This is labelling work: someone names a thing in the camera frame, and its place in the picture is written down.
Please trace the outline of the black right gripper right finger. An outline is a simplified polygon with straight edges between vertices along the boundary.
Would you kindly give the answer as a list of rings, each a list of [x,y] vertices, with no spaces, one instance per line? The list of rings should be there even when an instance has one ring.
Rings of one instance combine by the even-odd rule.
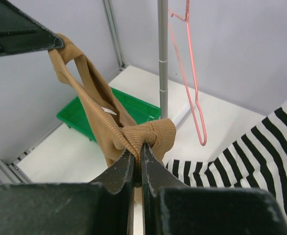
[[[141,179],[143,196],[156,197],[160,188],[188,188],[175,177],[159,160],[152,148],[144,143],[141,148]]]

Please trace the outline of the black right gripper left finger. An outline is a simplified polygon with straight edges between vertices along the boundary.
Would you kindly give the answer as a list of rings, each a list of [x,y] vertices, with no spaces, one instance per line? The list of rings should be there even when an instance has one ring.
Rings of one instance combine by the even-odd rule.
[[[134,188],[134,156],[124,150],[120,158],[99,176],[89,182],[99,183],[111,194],[118,194],[123,189]]]

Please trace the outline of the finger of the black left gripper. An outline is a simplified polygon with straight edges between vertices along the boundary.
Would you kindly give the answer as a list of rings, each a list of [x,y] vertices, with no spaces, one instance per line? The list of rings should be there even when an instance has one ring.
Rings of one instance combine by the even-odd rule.
[[[60,36],[7,0],[0,0],[0,57],[64,47]]]

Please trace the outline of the tan tank top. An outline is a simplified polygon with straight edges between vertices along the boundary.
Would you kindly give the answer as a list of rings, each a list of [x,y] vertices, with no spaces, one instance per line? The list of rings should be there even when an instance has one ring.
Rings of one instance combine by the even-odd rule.
[[[165,118],[138,125],[86,55],[69,38],[58,36],[64,47],[50,50],[50,60],[59,81],[77,92],[107,165],[115,163],[127,149],[140,166],[144,143],[150,145],[158,160],[162,160],[174,145],[174,123]]]

